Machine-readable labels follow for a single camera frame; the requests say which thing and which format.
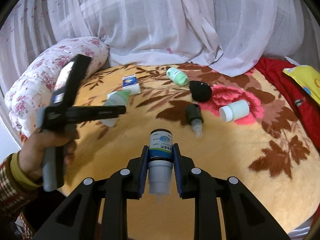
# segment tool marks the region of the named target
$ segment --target plaid sleeve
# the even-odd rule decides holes
[[[37,191],[28,192],[13,178],[10,162],[12,155],[0,165],[0,212],[9,221],[15,222],[23,207],[37,197]]]
[[[36,233],[36,231],[28,223],[28,221],[25,218],[23,213],[20,214],[19,218],[20,218],[21,225],[22,225],[22,228],[23,228],[22,239],[23,240],[31,240],[33,235]]]

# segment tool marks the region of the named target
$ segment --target yellow package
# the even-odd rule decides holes
[[[285,74],[292,77],[320,105],[320,73],[313,67],[301,65],[285,68]]]

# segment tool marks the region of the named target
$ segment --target black bottle cap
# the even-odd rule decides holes
[[[190,81],[189,89],[194,101],[206,102],[211,98],[212,90],[209,84],[201,81]]]
[[[203,123],[203,118],[201,116],[200,106],[197,104],[190,104],[186,107],[187,123],[191,125],[191,122],[195,119],[200,119]]]

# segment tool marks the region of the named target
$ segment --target red cloth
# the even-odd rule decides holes
[[[300,119],[311,141],[320,149],[320,107],[295,80],[282,72],[284,68],[293,67],[295,65],[289,62],[268,58],[261,58],[255,65],[255,68],[265,76],[266,80],[273,84],[284,96],[291,109]],[[320,206],[315,213],[312,224],[316,222],[319,215]]]

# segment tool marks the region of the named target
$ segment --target yellow blanket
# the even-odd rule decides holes
[[[308,219],[320,203],[320,158],[281,94],[257,71],[230,78],[209,67],[178,67],[190,80],[212,86],[212,98],[200,104],[203,137],[197,139],[186,123],[192,102],[188,87],[165,76],[167,66],[120,66],[94,74],[79,90],[76,104],[102,105],[107,94],[122,87],[122,77],[136,74],[142,93],[131,96],[127,113],[112,128],[100,121],[78,125],[76,160],[66,174],[68,195],[84,178],[105,179],[126,167],[149,143],[153,129],[172,132],[181,154],[213,177],[238,177],[262,202],[286,232]],[[249,116],[235,122],[220,120],[218,109],[245,99]],[[194,201],[172,194],[157,204],[145,194],[128,201],[128,232],[136,240],[193,239]]]

